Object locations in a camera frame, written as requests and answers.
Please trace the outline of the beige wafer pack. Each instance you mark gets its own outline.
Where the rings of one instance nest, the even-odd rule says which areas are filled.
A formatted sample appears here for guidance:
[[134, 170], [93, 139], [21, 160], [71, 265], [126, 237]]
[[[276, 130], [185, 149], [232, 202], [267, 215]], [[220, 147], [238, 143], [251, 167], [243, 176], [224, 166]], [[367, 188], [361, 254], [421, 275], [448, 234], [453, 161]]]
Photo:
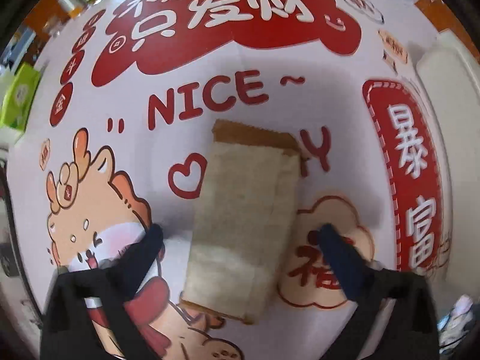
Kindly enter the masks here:
[[280, 275], [297, 209], [301, 152], [289, 133], [218, 119], [182, 306], [257, 323]]

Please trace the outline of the green tissue box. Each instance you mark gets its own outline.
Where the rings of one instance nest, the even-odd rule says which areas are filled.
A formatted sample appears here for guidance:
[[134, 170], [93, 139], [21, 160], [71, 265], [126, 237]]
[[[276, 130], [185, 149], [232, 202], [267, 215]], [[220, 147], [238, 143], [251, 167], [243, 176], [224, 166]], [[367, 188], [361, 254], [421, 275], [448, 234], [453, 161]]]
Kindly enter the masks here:
[[15, 144], [24, 134], [40, 79], [41, 73], [28, 63], [15, 75], [9, 70], [1, 75], [1, 146]]

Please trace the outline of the printed pink tablecloth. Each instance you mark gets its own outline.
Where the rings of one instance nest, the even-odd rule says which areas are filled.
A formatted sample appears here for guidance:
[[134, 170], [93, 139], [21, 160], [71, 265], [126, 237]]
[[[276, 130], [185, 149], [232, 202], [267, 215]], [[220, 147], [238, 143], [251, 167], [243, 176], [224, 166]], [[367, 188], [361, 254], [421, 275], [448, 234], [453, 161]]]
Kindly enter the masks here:
[[[166, 359], [318, 359], [353, 303], [308, 233], [431, 281], [448, 265], [439, 127], [414, 53], [437, 30], [405, 0], [103, 0], [38, 61], [7, 182], [24, 275], [46, 307], [60, 267], [99, 267], [153, 222], [166, 242], [128, 305]], [[253, 325], [181, 307], [194, 205], [219, 119], [292, 135], [298, 228]]]

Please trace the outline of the white plastic bin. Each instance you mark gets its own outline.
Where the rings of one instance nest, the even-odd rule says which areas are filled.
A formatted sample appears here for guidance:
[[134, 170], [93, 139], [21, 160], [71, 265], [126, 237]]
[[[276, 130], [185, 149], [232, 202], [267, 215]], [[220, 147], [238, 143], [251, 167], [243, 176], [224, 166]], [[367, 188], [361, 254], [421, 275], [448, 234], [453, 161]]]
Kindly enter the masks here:
[[453, 204], [452, 252], [479, 250], [479, 63], [443, 30], [416, 65], [445, 144]]

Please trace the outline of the orange liquid jar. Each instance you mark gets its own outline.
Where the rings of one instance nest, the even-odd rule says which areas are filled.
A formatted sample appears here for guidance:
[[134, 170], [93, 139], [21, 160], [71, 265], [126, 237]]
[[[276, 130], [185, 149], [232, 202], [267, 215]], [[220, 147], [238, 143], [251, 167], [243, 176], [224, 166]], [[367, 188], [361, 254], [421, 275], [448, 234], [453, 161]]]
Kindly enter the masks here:
[[85, 4], [81, 0], [57, 0], [57, 2], [71, 18], [78, 17], [85, 10]]

